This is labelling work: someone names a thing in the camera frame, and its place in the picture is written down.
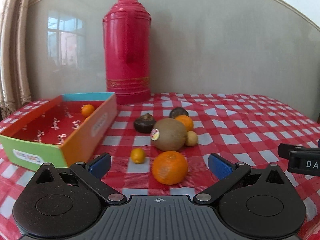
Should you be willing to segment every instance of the thermos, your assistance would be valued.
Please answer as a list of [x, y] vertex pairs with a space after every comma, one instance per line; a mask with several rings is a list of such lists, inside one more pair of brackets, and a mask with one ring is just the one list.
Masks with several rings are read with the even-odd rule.
[[138, 0], [118, 0], [103, 19], [107, 91], [120, 105], [150, 98], [150, 24]]

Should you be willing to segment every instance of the blue gripper pad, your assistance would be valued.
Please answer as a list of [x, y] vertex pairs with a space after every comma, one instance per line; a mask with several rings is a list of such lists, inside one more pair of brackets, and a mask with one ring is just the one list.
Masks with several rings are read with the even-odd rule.
[[95, 158], [93, 161], [87, 164], [86, 169], [97, 179], [102, 177], [111, 168], [111, 156], [109, 154], [103, 154]]
[[218, 179], [223, 179], [229, 174], [231, 174], [235, 166], [234, 164], [222, 160], [222, 158], [217, 154], [210, 154], [208, 158], [208, 167], [209, 170], [215, 175]]

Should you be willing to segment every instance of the beige curtain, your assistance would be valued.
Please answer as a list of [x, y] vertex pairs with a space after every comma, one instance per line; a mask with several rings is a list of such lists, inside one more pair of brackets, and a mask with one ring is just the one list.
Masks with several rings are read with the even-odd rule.
[[25, 57], [29, 0], [3, 0], [0, 14], [0, 108], [5, 118], [31, 100]]

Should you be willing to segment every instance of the gold decorative band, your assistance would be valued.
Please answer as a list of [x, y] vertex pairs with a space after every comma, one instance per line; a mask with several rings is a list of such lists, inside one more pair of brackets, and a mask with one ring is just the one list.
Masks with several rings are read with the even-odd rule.
[[128, 78], [128, 79], [107, 79], [107, 86], [109, 88], [119, 88], [122, 86], [143, 86], [148, 87], [150, 84], [149, 77], [142, 78]]

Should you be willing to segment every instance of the tablecloth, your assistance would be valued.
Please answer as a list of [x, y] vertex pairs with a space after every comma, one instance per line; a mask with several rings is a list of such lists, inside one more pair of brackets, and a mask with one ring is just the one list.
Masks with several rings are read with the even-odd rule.
[[[18, 119], [28, 109], [42, 102], [33, 102], [3, 120], [0, 130], [6, 123]], [[184, 107], [192, 117], [199, 144], [180, 150], [189, 166], [185, 180], [174, 186], [166, 186], [159, 184], [150, 172], [153, 160], [160, 151], [150, 146], [148, 135], [134, 130], [133, 121], [145, 113], [152, 114], [156, 120], [168, 117], [169, 112], [177, 106]], [[118, 110], [118, 116], [93, 156], [104, 152], [112, 156], [111, 169], [103, 177], [103, 182], [126, 196], [188, 194], [192, 197], [218, 180], [208, 170], [210, 153], [218, 153], [233, 163], [245, 162], [254, 168], [277, 163], [307, 208], [307, 218], [300, 236], [317, 239], [320, 178], [287, 172], [287, 160], [277, 154], [277, 146], [281, 142], [317, 147], [320, 126], [314, 121], [276, 99], [244, 94], [162, 93], [153, 95], [150, 101], [143, 104], [118, 106]], [[145, 163], [134, 164], [130, 160], [130, 152], [135, 147], [145, 150]], [[10, 163], [4, 151], [0, 150], [0, 235], [5, 239], [20, 237], [12, 218], [12, 206], [33, 174]]]

